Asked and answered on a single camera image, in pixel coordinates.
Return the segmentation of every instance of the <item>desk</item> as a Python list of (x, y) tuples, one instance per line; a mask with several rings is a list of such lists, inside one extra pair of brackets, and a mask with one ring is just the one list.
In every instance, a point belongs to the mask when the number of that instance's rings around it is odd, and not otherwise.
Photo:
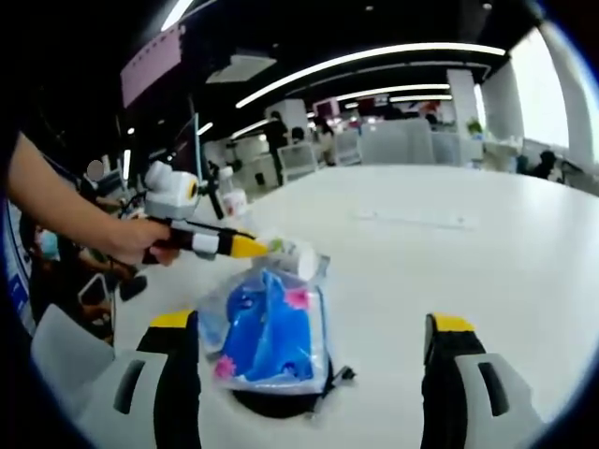
[[(577, 387), (599, 337), (599, 201), (526, 176), (455, 167), (336, 167), (253, 204), (256, 221), (331, 256), (325, 286), (337, 366), (355, 386), (335, 391), (315, 422), (262, 418), (212, 384), (200, 356), (206, 448), (419, 447), (425, 314), (463, 316), (554, 417)], [(361, 210), (462, 216), (468, 229), (364, 221)], [(117, 350), (135, 347), (159, 313), (197, 298), (247, 261), (197, 260), (147, 269), (148, 289), (120, 304)]]
[(486, 154), (485, 162), (487, 169), (508, 172), (514, 157), (518, 156), (521, 151), (514, 142), (501, 142), (495, 140), (485, 140), (484, 142)]
[(462, 138), (457, 133), (432, 132), (432, 149), (435, 164), (465, 167), (473, 159), (482, 159), (483, 144), (480, 140)]
[(264, 187), (270, 189), (278, 187), (279, 182), (277, 181), (277, 174), (274, 170), (274, 163), (272, 162), (270, 153), (259, 154), (253, 160), (246, 162), (241, 170), (236, 173), (235, 176), (241, 181), (241, 185), (246, 193), (260, 190), (260, 186), (256, 182), (257, 173), (261, 173), (264, 176)]

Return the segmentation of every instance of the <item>pink item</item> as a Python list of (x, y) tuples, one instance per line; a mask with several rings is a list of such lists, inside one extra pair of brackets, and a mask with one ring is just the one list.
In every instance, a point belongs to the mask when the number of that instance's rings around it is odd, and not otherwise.
[(148, 42), (124, 67), (121, 87), (125, 108), (181, 62), (181, 34), (179, 25), (171, 26)]
[(285, 303), (291, 308), (298, 311), (305, 311), (310, 305), (308, 291), (305, 288), (296, 290), (287, 290), (285, 293)]
[(216, 362), (216, 367), (214, 368), (214, 375), (218, 379), (227, 380), (235, 375), (235, 363), (233, 363), (233, 359), (227, 355), (223, 355)]

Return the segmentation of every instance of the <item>computer monitor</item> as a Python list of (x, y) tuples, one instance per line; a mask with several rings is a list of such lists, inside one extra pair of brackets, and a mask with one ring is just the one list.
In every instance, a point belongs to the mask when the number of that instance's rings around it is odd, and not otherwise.
[(201, 163), (198, 129), (197, 114), (194, 114), (175, 137), (170, 149), (172, 159), (169, 162), (174, 170), (193, 173), (202, 181), (205, 170)]

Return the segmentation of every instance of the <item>plastic bag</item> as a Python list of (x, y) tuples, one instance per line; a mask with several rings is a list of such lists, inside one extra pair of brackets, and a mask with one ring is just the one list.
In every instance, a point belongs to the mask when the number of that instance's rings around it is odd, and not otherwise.
[[(282, 271), (253, 269), (244, 273), (225, 303), (220, 316), (226, 317), (228, 329), (214, 367), (218, 384), (276, 395), (322, 392), (329, 354), (317, 287)], [(199, 308), (200, 336), (202, 314), (213, 318), (219, 314), (215, 309), (214, 303), (210, 310)]]
[(230, 326), (226, 314), (229, 295), (238, 285), (258, 273), (256, 268), (238, 273), (200, 299), (197, 306), (197, 331), (203, 352), (208, 358), (218, 355), (223, 349)]
[(327, 277), (330, 258), (317, 253), (308, 243), (297, 239), (286, 239), (279, 234), (263, 234), (259, 241), (269, 247), (269, 254), (255, 257), (252, 266), (281, 270), (291, 274), (309, 285), (321, 285)]

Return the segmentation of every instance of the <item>pink sign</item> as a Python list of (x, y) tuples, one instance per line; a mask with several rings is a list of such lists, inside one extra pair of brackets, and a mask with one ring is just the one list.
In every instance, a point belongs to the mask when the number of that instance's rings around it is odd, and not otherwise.
[(170, 27), (148, 42), (125, 66), (121, 72), (125, 108), (181, 62), (181, 35), (179, 26)]

